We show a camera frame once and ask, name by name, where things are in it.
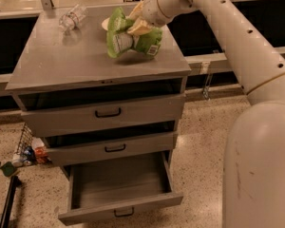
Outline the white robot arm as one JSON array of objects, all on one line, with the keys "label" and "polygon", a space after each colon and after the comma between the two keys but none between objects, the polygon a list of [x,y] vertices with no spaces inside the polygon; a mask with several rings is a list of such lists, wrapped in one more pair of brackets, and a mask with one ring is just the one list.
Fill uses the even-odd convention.
[{"label": "white robot arm", "polygon": [[251,105],[226,142],[222,228],[285,228],[285,59],[231,0],[143,0],[132,14],[160,28],[194,10]]}]

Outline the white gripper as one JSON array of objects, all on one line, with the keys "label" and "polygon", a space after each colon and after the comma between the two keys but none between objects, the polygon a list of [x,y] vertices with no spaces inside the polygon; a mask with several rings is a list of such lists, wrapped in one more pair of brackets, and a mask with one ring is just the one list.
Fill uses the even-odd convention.
[{"label": "white gripper", "polygon": [[161,12],[158,0],[143,0],[127,15],[127,18],[135,21],[127,33],[141,36],[149,33],[155,26],[158,28],[166,24],[166,17]]}]

